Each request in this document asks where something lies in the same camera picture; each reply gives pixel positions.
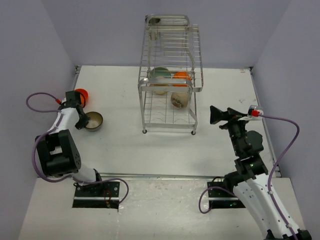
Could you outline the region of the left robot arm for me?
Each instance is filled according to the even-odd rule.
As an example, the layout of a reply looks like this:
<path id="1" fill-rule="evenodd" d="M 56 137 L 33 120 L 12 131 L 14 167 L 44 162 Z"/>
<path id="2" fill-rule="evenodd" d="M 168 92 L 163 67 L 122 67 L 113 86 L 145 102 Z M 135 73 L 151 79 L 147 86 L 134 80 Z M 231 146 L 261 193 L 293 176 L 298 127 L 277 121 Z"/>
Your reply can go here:
<path id="1" fill-rule="evenodd" d="M 82 164 L 71 134 L 71 130 L 84 129 L 90 121 L 82 107 L 81 93 L 67 91 L 56 113 L 57 118 L 52 127 L 35 139 L 31 159 L 34 170 L 49 183 L 72 178 L 86 185 L 87 192 L 92 196 L 101 195 L 104 190 L 101 175 L 96 169 Z"/>

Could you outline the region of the cream beige bowl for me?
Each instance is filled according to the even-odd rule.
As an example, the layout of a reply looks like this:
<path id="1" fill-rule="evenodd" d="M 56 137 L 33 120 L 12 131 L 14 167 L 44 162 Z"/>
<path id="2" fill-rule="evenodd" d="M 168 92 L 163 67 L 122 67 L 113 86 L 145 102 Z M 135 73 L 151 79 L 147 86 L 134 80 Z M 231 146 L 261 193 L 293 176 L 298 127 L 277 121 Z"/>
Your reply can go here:
<path id="1" fill-rule="evenodd" d="M 169 79 L 169 77 L 168 76 L 156 76 L 156 77 L 151 76 L 150 79 L 160 79 L 160 80 L 161 79 L 165 79 L 165 80 L 167 80 L 167 79 Z M 166 83 L 150 83 L 149 86 L 150 87 L 156 87 L 155 90 L 151 91 L 155 95 L 162 96 L 162 95 L 165 95 L 165 94 L 168 93 L 166 90 L 159 90 L 159 87 L 168 87 L 169 84 L 166 84 Z"/>

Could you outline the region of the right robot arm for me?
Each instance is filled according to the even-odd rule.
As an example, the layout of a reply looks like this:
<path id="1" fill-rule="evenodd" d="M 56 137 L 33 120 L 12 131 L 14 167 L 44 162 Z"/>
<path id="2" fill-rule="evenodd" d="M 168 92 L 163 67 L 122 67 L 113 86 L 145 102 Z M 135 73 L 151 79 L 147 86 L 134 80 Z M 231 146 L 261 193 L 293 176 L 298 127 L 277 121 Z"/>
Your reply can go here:
<path id="1" fill-rule="evenodd" d="M 223 186 L 216 189 L 227 196 L 238 198 L 258 225 L 265 240 L 310 240 L 308 230 L 301 229 L 282 203 L 272 183 L 279 165 L 268 170 L 260 153 L 264 149 L 263 137 L 254 130 L 246 130 L 250 121 L 266 118 L 259 106 L 250 106 L 247 113 L 232 108 L 222 111 L 210 106 L 210 124 L 221 121 L 221 130 L 227 130 L 232 143 L 236 170 L 223 178 Z"/>

